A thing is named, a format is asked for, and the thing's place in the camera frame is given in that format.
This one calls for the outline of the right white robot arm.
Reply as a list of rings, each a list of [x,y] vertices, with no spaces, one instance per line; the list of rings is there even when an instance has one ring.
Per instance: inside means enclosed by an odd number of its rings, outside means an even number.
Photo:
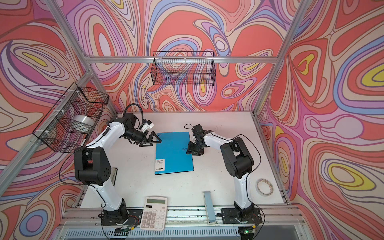
[[[252,172],[254,159],[246,144],[240,137],[225,138],[212,130],[204,130],[201,125],[190,128],[193,140],[188,143],[186,153],[201,156],[204,149],[213,148],[221,152],[226,170],[234,178],[235,200],[234,208],[238,218],[250,215],[255,205],[249,199],[247,177]]]

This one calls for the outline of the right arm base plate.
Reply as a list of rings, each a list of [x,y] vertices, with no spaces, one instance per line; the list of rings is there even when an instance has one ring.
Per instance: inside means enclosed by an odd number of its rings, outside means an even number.
[[[255,207],[244,213],[235,208],[222,208],[218,215],[221,216],[223,224],[253,224],[257,226],[263,223],[260,209]]]

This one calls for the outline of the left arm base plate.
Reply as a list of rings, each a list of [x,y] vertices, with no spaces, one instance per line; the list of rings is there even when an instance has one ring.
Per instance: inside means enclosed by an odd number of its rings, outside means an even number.
[[[143,215],[142,209],[128,209],[124,211],[107,211],[103,210],[99,214],[101,225],[104,226],[137,226],[141,223]]]

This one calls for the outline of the blue file folder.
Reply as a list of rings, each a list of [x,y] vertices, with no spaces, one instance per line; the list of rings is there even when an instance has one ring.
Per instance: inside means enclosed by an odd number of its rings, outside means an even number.
[[[189,132],[159,133],[162,140],[156,144],[155,175],[194,171],[192,155],[187,155]]]

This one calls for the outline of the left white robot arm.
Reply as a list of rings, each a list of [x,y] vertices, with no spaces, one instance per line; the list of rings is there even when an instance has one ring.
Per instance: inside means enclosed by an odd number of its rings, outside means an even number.
[[[114,118],[95,140],[74,152],[76,179],[101,198],[101,207],[108,214],[128,214],[125,200],[117,193],[111,180],[108,153],[114,143],[121,138],[139,147],[151,147],[162,142],[155,132],[149,132],[154,127],[152,121],[143,118],[136,128],[137,120],[132,113]]]

